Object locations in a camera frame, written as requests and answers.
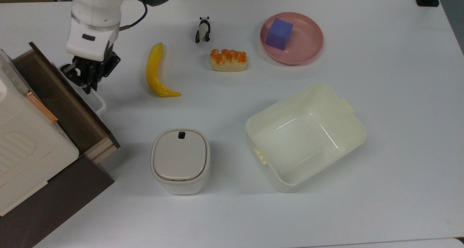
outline toy panda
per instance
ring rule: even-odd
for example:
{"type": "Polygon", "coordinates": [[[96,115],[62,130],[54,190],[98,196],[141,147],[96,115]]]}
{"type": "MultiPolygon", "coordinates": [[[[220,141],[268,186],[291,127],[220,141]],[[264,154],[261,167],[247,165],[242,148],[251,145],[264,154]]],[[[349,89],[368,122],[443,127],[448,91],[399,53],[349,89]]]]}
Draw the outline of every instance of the toy panda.
{"type": "Polygon", "coordinates": [[[199,43],[200,40],[209,41],[209,33],[211,32],[211,25],[209,24],[209,17],[200,17],[200,24],[198,25],[197,34],[195,35],[195,42],[199,43]]]}

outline purple cube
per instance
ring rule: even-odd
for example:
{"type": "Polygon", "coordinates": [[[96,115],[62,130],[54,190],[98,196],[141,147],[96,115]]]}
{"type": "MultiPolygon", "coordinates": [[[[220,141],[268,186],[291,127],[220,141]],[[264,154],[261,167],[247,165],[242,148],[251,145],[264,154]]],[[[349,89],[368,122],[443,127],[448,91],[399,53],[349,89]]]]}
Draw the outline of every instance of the purple cube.
{"type": "Polygon", "coordinates": [[[275,18],[267,33],[266,44],[280,50],[285,50],[292,29],[292,23],[275,18]]]}

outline cable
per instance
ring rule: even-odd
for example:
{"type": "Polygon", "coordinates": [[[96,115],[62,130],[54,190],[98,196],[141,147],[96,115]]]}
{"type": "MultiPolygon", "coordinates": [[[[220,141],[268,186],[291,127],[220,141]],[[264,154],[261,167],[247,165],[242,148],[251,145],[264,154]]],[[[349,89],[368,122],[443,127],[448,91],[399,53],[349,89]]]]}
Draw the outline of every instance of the cable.
{"type": "Polygon", "coordinates": [[[119,31],[130,29],[130,28],[132,28],[133,26],[137,25],[137,23],[141,22],[141,21],[145,18],[146,14],[148,13],[148,7],[146,6],[145,0],[141,0],[141,2],[144,4],[144,7],[145,7],[145,12],[144,12],[144,14],[140,17],[140,19],[138,19],[137,21],[135,21],[135,22],[132,23],[131,25],[126,25],[126,26],[119,27],[119,31]]]}

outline toy banana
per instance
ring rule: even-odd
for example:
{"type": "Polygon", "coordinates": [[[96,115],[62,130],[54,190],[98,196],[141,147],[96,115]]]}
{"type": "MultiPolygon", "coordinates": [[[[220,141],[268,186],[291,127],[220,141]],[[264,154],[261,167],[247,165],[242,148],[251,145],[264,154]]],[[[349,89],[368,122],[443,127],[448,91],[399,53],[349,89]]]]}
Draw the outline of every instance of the toy banana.
{"type": "Polygon", "coordinates": [[[146,82],[150,89],[157,96],[180,96],[179,92],[171,91],[165,87],[158,79],[158,68],[163,55],[163,43],[158,43],[150,51],[148,60],[146,61],[146,82]]]}

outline white plastic box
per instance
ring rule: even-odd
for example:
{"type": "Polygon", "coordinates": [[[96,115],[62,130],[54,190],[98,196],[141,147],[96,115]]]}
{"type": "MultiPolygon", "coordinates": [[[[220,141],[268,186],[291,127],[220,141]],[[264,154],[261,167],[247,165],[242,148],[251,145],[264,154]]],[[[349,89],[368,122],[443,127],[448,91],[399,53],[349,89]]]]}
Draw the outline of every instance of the white plastic box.
{"type": "Polygon", "coordinates": [[[246,130],[279,192],[289,191],[366,139],[353,109],[325,83],[314,83],[256,114],[246,130]]]}
{"type": "Polygon", "coordinates": [[[28,101],[0,51],[0,216],[74,162],[79,151],[66,134],[28,101]]]}
{"type": "Polygon", "coordinates": [[[154,141],[151,171],[169,192],[192,195],[209,178],[210,146],[204,134],[194,129],[169,129],[154,141]]]}

